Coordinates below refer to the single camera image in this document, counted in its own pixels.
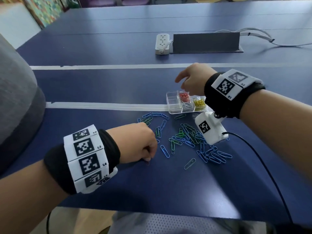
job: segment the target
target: clear plastic organizer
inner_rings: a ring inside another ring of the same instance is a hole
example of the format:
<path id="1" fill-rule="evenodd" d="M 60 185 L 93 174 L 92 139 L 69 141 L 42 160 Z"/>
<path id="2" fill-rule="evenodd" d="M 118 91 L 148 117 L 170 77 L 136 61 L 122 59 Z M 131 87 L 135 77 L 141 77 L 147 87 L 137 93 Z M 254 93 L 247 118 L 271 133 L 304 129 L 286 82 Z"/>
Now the clear plastic organizer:
<path id="1" fill-rule="evenodd" d="M 167 92 L 166 100 L 170 114 L 207 112 L 205 96 L 190 96 L 184 91 Z"/>

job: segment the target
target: power strip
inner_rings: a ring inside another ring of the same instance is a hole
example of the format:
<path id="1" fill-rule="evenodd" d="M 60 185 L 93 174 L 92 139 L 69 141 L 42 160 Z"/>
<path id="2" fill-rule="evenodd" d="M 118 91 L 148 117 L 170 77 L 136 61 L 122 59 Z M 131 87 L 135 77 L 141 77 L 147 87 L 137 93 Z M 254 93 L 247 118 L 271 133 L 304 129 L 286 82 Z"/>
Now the power strip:
<path id="1" fill-rule="evenodd" d="M 170 53 L 170 40 L 169 34 L 158 34 L 156 37 L 155 54 L 168 55 Z"/>

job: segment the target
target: gray cable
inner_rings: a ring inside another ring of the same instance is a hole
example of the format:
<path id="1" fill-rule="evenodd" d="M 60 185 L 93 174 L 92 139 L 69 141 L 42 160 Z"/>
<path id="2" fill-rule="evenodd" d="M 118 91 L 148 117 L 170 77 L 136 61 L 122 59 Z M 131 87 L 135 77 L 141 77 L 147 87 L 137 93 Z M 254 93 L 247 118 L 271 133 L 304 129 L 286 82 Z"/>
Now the gray cable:
<path id="1" fill-rule="evenodd" d="M 258 33 L 253 33 L 251 31 L 259 31 L 259 32 L 261 32 L 261 33 L 263 33 L 265 35 L 258 34 Z M 265 40 L 269 41 L 270 43 L 272 43 L 272 44 L 274 44 L 276 46 L 280 46 L 280 47 L 300 47 L 300 46 L 312 45 L 312 43 L 292 44 L 292 45 L 274 43 L 273 41 L 275 39 L 272 38 L 272 36 L 267 31 L 264 31 L 264 30 L 261 30 L 261 29 L 257 29 L 257 28 L 243 28 L 243 29 L 236 30 L 236 31 L 218 30 L 215 33 L 219 33 L 219 32 L 231 32 L 231 33 L 239 32 L 241 36 L 255 36 L 255 37 L 258 37 L 258 38 L 261 38 L 261 39 L 265 39 Z"/>

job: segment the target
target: forearm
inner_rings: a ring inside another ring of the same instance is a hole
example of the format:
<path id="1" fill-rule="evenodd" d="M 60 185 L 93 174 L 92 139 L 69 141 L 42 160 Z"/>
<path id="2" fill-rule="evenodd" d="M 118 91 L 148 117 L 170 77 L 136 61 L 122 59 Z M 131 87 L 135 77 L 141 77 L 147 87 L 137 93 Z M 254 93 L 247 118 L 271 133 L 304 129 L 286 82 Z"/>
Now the forearm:
<path id="1" fill-rule="evenodd" d="M 312 106 L 260 90 L 246 100 L 240 119 L 275 153 L 312 180 Z"/>
<path id="2" fill-rule="evenodd" d="M 68 194 L 43 161 L 0 180 L 1 233 L 29 233 Z"/>

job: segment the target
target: white tape line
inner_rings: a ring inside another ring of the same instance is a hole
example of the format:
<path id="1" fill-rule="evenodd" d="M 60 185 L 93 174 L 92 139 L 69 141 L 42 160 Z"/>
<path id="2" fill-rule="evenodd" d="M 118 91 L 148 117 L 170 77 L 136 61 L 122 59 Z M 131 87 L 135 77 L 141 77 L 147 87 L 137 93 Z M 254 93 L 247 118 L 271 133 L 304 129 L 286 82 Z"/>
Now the white tape line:
<path id="1" fill-rule="evenodd" d="M 64 109 L 99 109 L 118 111 L 168 111 L 166 104 L 110 104 L 110 103 L 82 103 L 82 102 L 46 102 L 46 108 Z"/>
<path id="2" fill-rule="evenodd" d="M 31 66 L 33 70 L 104 70 L 104 69 L 155 69 L 155 68 L 186 68 L 192 63 L 180 64 L 146 64 L 146 65 L 74 65 L 74 66 Z M 206 63 L 210 67 L 298 67 L 310 66 L 309 63 Z"/>

